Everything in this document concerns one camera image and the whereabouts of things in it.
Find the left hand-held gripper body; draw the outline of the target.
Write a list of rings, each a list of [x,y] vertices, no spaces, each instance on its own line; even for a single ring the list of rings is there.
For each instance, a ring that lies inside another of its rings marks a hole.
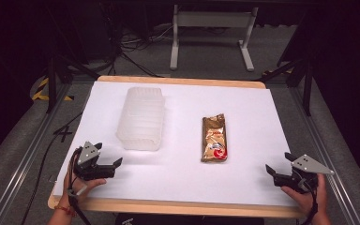
[[[74,154],[76,162],[73,171],[82,180],[114,177],[113,165],[98,165],[100,149],[96,149],[94,144],[86,142],[84,146],[77,148]]]

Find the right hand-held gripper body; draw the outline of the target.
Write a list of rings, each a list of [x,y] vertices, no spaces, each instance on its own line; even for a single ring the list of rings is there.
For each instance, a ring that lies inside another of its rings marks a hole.
[[[289,187],[298,193],[309,193],[318,187],[318,173],[334,175],[335,172],[314,158],[303,155],[291,162],[290,175],[279,174],[273,176],[276,187]]]

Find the translucent plastic storage box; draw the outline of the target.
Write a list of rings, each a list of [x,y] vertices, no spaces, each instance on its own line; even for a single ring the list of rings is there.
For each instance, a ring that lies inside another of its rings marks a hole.
[[[131,87],[116,130],[127,150],[157,151],[161,144],[165,98],[160,88]]]

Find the gold snack packet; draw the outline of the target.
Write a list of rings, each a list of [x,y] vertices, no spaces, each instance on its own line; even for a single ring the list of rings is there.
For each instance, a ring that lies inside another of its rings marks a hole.
[[[202,119],[202,162],[224,162],[228,157],[223,113]]]

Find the person's right hand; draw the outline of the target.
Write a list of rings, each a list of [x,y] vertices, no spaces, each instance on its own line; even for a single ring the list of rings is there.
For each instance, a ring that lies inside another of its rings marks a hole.
[[[316,203],[318,204],[318,212],[315,214],[312,219],[313,224],[317,224],[319,220],[328,219],[327,216],[327,192],[325,177],[323,174],[318,173],[318,187],[316,192]],[[300,194],[290,187],[281,187],[280,188],[284,193],[286,193],[290,198],[297,202],[301,212],[304,215],[308,215],[312,209],[313,197],[311,194]]]

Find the person's left hand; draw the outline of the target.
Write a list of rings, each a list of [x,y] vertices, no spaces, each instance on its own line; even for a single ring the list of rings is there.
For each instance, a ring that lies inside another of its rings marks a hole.
[[[104,178],[83,181],[78,178],[71,170],[67,170],[63,181],[63,194],[59,201],[59,206],[70,207],[68,190],[72,189],[77,197],[78,203],[86,200],[89,192],[98,186],[105,185],[107,181]]]

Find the white table cover sheet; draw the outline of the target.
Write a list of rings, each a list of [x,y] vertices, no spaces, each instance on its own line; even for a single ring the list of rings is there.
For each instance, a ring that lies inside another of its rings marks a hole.
[[[71,146],[101,143],[99,163],[123,160],[92,198],[291,206],[265,168],[289,173],[282,126],[267,89],[162,84],[165,117],[157,151],[126,150],[116,138],[129,82],[95,82]],[[203,163],[203,118],[224,114],[228,158]]]

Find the black metal stand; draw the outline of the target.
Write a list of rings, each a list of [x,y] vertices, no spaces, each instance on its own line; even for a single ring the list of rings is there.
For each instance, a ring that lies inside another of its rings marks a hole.
[[[63,99],[57,93],[57,81],[62,84],[71,84],[73,81],[73,73],[68,67],[76,68],[81,74],[86,74],[94,81],[99,78],[99,75],[83,65],[87,63],[87,59],[67,5],[48,2],[46,10],[53,24],[53,32],[56,34],[56,43],[48,64],[49,106],[47,113],[51,113]]]
[[[288,87],[297,87],[305,80],[302,106],[306,116],[310,113],[310,95],[312,85],[311,66],[308,56],[308,45],[311,41],[311,32],[309,29],[314,26],[313,11],[308,10],[297,25],[288,45],[277,62],[277,69],[273,71],[266,70],[258,82],[266,83],[274,77],[285,74],[288,70],[291,72],[286,80]]]

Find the person's dark clothing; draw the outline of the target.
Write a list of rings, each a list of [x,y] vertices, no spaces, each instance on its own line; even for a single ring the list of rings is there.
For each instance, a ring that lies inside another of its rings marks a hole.
[[[264,219],[119,213],[115,225],[264,225]]]

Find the aluminium floor rail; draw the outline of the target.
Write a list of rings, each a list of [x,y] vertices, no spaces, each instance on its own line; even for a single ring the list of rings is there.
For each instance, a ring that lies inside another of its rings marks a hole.
[[[38,155],[45,134],[53,122],[70,84],[57,88],[59,100],[48,112],[49,102],[37,100],[0,146],[0,225],[22,188],[32,164]]]
[[[314,148],[316,155],[319,159],[319,161],[332,169],[335,174],[334,175],[328,175],[328,183],[331,187],[331,189],[334,191],[334,194],[336,196],[337,202],[339,203],[340,209],[346,218],[348,225],[360,225],[360,217],[358,216],[355,207],[352,203],[352,200],[350,199],[350,196],[344,187],[344,184],[341,180],[341,178],[338,176],[338,171],[330,158],[326,147],[324,146],[323,139],[321,138],[319,131],[312,120],[311,116],[307,116],[305,113],[305,109],[303,107],[302,102],[302,95],[299,93],[299,91],[296,88],[290,88],[289,89],[293,101],[297,105],[298,111],[301,113],[301,116],[307,126],[307,130],[309,134],[312,136],[312,140],[314,142]]]

